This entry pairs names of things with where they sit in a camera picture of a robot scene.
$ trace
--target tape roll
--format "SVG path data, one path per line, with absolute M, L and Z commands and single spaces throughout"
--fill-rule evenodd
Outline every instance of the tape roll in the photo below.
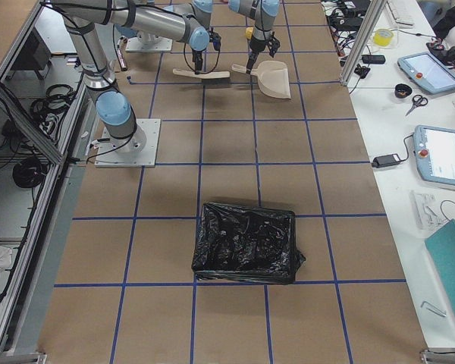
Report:
M 374 43 L 381 47 L 388 46 L 392 39 L 393 32 L 389 29 L 378 29 L 374 34 Z

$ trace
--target black clothing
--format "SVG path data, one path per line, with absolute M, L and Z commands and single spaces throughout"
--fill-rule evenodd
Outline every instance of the black clothing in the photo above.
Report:
M 433 27 L 433 31 L 438 38 L 444 39 L 453 27 L 455 27 L 455 6 L 447 11 L 444 18 Z

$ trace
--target black round object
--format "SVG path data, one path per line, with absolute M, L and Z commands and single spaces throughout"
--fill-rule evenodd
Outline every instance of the black round object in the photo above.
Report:
M 413 92 L 413 89 L 411 87 L 409 87 L 408 85 L 406 85 L 405 83 L 398 83 L 394 87 L 394 95 L 398 99 L 404 99 L 405 97 L 411 95 L 412 92 Z
M 20 188 L 39 186 L 47 174 L 47 166 L 37 157 L 29 157 L 17 163 L 12 171 L 14 182 Z

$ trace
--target tablet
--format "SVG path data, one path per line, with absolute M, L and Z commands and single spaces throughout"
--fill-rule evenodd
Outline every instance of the tablet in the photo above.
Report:
M 455 130 L 418 125 L 413 142 L 422 179 L 455 186 Z
M 455 75 L 429 52 L 407 55 L 397 60 L 409 78 L 428 93 L 443 93 L 455 89 Z

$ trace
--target tablet screen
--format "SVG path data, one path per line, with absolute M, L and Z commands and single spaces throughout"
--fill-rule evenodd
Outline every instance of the tablet screen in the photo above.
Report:
M 406 62 L 416 71 L 421 72 L 435 89 L 453 86 L 455 79 L 449 75 L 446 69 L 436 63 L 429 55 L 417 55 L 416 57 L 406 58 Z
M 425 129 L 431 175 L 455 180 L 455 133 Z

